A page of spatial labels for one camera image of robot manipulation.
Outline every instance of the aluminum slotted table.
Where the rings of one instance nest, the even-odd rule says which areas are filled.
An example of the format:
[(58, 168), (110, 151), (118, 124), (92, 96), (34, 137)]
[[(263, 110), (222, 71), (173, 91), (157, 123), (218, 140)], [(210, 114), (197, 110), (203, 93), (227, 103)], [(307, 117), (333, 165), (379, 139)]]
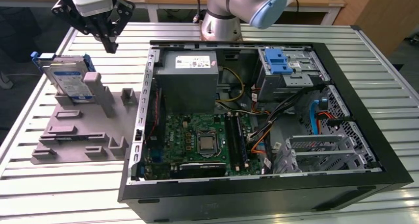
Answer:
[[(415, 180), (402, 190), (377, 194), (341, 211), (298, 213), (197, 223), (415, 223), (419, 222), (419, 96), (362, 31), (349, 26), (243, 25), (246, 41), (326, 43)], [(142, 87), (150, 40), (198, 40), (199, 27), (131, 23), (108, 54), (92, 36), (70, 30), (58, 54), (88, 53), (111, 91)], [(123, 161), (34, 165), (30, 162), (54, 112), (55, 88), (42, 77), (0, 147), (2, 224), (138, 224), (138, 215), (116, 202)]]

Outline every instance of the green motherboard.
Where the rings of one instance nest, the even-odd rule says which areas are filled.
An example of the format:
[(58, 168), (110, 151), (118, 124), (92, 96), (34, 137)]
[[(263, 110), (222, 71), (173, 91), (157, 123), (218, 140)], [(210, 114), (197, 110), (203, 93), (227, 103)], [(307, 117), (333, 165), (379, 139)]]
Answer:
[(229, 133), (242, 133), (246, 143), (246, 135), (251, 133), (249, 115), (234, 116), (241, 124), (241, 128), (237, 127), (235, 132), (226, 127), (226, 117), (229, 117), (227, 114), (167, 116), (165, 147), (159, 154), (162, 160), (149, 166), (149, 169), (153, 170), (150, 179), (171, 179), (167, 169), (170, 167), (174, 169), (174, 164), (186, 163), (223, 163), (226, 164), (225, 176), (261, 174), (258, 157), (243, 159), (241, 149), (238, 149), (235, 158), (246, 160), (245, 166), (239, 168), (231, 164), (233, 137)]

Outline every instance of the blue hard drive label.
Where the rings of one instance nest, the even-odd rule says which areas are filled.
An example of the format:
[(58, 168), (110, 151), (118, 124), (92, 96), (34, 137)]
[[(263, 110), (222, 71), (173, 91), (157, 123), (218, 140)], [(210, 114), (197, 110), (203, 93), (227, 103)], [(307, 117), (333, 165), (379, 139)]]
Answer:
[(58, 81), (66, 94), (75, 102), (88, 102), (92, 98), (92, 92), (83, 82), (83, 74), (79, 71), (55, 71), (55, 80)]
[(82, 75), (79, 71), (55, 71), (55, 75), (63, 76), (63, 75)]

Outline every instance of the power supply label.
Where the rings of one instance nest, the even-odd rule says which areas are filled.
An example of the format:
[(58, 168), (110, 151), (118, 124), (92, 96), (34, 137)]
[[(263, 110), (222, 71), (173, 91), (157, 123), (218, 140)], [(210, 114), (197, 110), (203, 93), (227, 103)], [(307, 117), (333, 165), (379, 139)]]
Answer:
[(178, 56), (177, 69), (211, 68), (210, 56)]

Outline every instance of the floor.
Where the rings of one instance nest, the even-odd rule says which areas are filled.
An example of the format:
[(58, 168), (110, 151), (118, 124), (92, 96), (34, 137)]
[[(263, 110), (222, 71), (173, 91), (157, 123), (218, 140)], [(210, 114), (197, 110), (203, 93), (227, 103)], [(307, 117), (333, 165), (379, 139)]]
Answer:
[[(35, 42), (42, 52), (55, 52), (70, 26), (62, 22), (52, 14), (48, 8), (34, 8), (32, 13), (42, 28), (42, 35), (35, 38)], [(195, 11), (159, 10), (162, 22), (186, 22), (191, 21)], [(132, 17), (134, 22), (149, 22), (146, 10), (136, 9)], [(402, 75), (419, 91), (419, 46), (411, 46), (405, 41), (398, 50), (390, 57), (394, 64), (403, 64)], [(0, 89), (0, 142), (3, 142), (15, 120), (20, 114), (32, 90), (40, 78), (40, 72), (32, 62), (16, 63), (0, 50), (0, 70), (14, 81), (12, 89)]]

